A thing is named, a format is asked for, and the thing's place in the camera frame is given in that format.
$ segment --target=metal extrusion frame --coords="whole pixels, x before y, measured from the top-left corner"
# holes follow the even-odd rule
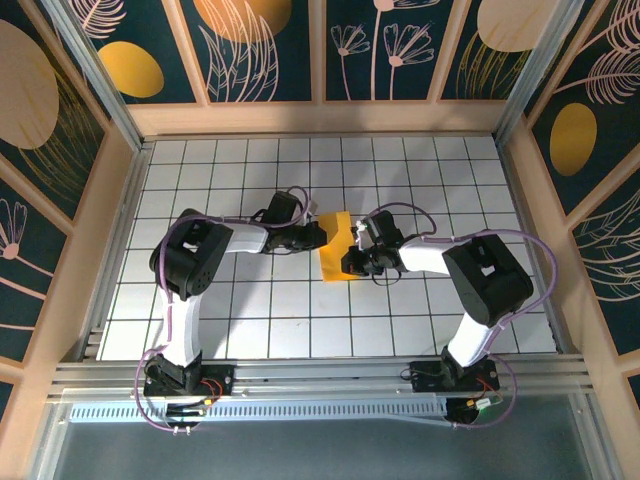
[[[593,386],[581,355],[517,354],[502,358],[516,375],[518,395],[569,397],[593,478],[623,478],[607,433],[600,428]],[[410,362],[438,359],[205,361],[207,365],[233,364],[236,370],[231,395],[216,402],[201,421],[384,418],[447,425],[442,420],[446,399],[464,398],[475,392],[413,393],[411,383],[400,378],[400,372]],[[69,424],[144,421],[132,399],[136,366],[136,362],[58,366],[43,417],[42,442],[34,452],[31,478],[52,478]],[[503,365],[496,367],[501,392],[508,397],[513,392],[513,380]],[[148,400],[145,411],[161,418],[169,401]],[[189,402],[195,397],[180,400]]]

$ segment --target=black joint housing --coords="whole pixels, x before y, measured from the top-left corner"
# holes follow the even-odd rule
[[[193,209],[185,210],[180,218],[202,214]],[[188,220],[171,233],[164,257],[164,274],[168,288],[185,301],[192,295],[203,293],[220,266],[222,256],[231,240],[233,230],[206,220]],[[196,247],[191,251],[186,245]],[[160,285],[160,244],[149,260],[149,267],[156,274]]]
[[[442,254],[466,312],[489,328],[533,295],[529,275],[498,235],[476,237]]]

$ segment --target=dark teal wallpaper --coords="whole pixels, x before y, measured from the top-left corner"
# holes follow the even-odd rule
[[[0,10],[0,63],[0,154],[74,218],[104,131],[17,0]]]
[[[195,102],[160,0],[70,3],[126,103]]]
[[[0,356],[24,359],[65,241],[0,180]]]
[[[311,100],[307,0],[180,5],[211,102]]]
[[[640,348],[640,171],[573,230],[618,354]]]
[[[425,100],[452,4],[328,0],[327,100]]]
[[[565,213],[640,142],[640,5],[609,3],[532,127]]]

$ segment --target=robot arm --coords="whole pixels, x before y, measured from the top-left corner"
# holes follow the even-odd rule
[[[345,273],[380,275],[385,269],[451,276],[464,307],[458,331],[441,354],[445,386],[453,387],[487,356],[499,321],[533,294],[531,279],[497,235],[464,244],[405,239],[393,216],[383,210],[364,220],[373,246],[351,247],[342,260]]]

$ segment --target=leaf drawing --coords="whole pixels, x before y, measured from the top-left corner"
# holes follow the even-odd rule
[[[585,43],[578,54],[584,52],[603,36],[607,37],[612,48],[620,52],[637,49],[640,46],[640,1],[618,0],[609,19],[609,26]]]
[[[587,218],[575,239],[599,300],[640,298],[640,192],[609,212]]]
[[[209,52],[207,90],[213,102],[271,101],[279,79],[278,51],[269,24],[245,2],[244,21],[230,0],[222,0],[225,15],[211,1],[203,2],[209,24],[200,26]]]
[[[109,38],[122,19],[127,15],[123,10],[124,0],[69,0],[71,8],[82,24],[82,29],[90,38]]]
[[[554,93],[585,84],[589,100],[600,104],[624,104],[640,86],[640,50],[611,50],[596,60],[587,78],[556,89]]]

